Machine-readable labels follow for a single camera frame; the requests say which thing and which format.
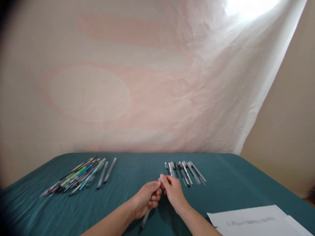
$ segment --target pile of pens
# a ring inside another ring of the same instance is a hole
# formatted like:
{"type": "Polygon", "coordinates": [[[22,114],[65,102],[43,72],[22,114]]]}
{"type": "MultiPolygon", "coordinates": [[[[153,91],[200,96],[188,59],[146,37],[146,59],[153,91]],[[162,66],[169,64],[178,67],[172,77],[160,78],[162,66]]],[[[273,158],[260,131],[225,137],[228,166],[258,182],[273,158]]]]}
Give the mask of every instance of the pile of pens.
{"type": "Polygon", "coordinates": [[[203,175],[200,173],[200,171],[196,168],[196,166],[191,161],[189,161],[189,162],[182,161],[182,162],[178,162],[178,163],[177,162],[175,162],[175,163],[174,162],[169,162],[169,163],[165,162],[164,166],[167,169],[168,174],[172,177],[175,177],[175,178],[176,178],[175,173],[177,175],[177,178],[179,178],[178,173],[177,173],[177,170],[178,170],[185,186],[191,187],[193,185],[193,182],[189,176],[187,169],[189,169],[189,171],[191,172],[193,178],[195,179],[195,181],[197,182],[198,185],[201,184],[199,178],[201,179],[203,184],[206,185],[205,184],[205,182],[207,182],[206,179],[203,177],[203,175]]]}
{"type": "MultiPolygon", "coordinates": [[[[95,178],[98,171],[104,166],[101,177],[99,179],[97,190],[99,190],[101,183],[103,181],[105,170],[108,166],[108,161],[106,158],[96,159],[97,156],[90,158],[85,163],[81,163],[76,168],[74,168],[70,173],[62,177],[57,183],[55,183],[48,190],[43,192],[39,197],[52,195],[54,193],[66,192],[69,189],[74,189],[69,196],[72,196],[78,189],[82,190],[91,185],[91,182],[95,178]]],[[[105,180],[103,183],[105,184],[109,174],[112,171],[112,168],[116,162],[117,158],[115,157],[111,167],[109,168],[105,180]]]]}

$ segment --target wrinkled fabric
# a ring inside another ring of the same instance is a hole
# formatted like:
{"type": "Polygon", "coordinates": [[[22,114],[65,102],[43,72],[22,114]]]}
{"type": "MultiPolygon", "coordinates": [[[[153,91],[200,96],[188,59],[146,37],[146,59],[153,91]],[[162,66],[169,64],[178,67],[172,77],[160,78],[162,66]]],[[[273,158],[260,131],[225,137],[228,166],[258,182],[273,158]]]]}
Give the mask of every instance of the wrinkled fabric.
{"type": "Polygon", "coordinates": [[[21,1],[1,45],[3,185],[73,151],[239,154],[305,2],[21,1]]]}

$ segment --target sheet of paper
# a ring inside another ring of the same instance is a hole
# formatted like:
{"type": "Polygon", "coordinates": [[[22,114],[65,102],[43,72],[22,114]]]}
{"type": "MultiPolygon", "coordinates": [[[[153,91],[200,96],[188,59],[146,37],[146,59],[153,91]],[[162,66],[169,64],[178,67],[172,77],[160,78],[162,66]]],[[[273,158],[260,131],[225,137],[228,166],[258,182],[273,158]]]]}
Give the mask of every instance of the sheet of paper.
{"type": "Polygon", "coordinates": [[[233,222],[266,221],[269,218],[283,219],[287,217],[276,205],[207,214],[213,226],[228,226],[233,222]]]}
{"type": "Polygon", "coordinates": [[[219,226],[217,230],[223,236],[302,236],[284,218],[257,224],[219,226]]]}
{"type": "Polygon", "coordinates": [[[313,236],[306,228],[300,225],[292,216],[284,218],[293,228],[295,228],[302,236],[313,236]]]}

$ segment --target wall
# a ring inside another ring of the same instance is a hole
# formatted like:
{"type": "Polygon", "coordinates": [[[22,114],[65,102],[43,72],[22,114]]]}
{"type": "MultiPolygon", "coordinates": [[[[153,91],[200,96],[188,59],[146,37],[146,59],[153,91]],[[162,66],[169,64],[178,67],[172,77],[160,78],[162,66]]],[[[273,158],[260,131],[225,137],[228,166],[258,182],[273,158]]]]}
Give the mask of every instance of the wall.
{"type": "Polygon", "coordinates": [[[305,197],[315,185],[315,1],[308,1],[241,156],[305,197]]]}

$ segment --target green tablecloth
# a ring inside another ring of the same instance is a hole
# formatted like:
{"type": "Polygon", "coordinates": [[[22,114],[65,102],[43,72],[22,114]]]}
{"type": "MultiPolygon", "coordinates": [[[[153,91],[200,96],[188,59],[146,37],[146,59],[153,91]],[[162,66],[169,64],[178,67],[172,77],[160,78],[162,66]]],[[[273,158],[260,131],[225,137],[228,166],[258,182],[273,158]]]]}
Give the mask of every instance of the green tablecloth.
{"type": "MultiPolygon", "coordinates": [[[[166,174],[164,162],[192,161],[206,178],[206,186],[185,187],[184,194],[193,208],[207,218],[216,213],[276,204],[315,235],[315,208],[233,154],[91,154],[58,156],[0,193],[6,223],[21,235],[80,235],[123,202],[146,182],[166,174]],[[91,186],[69,197],[69,192],[39,198],[64,174],[90,157],[117,162],[106,185],[96,190],[101,172],[91,186]]],[[[191,235],[173,207],[162,197],[150,213],[142,232],[141,220],[133,222],[125,235],[191,235]]]]}

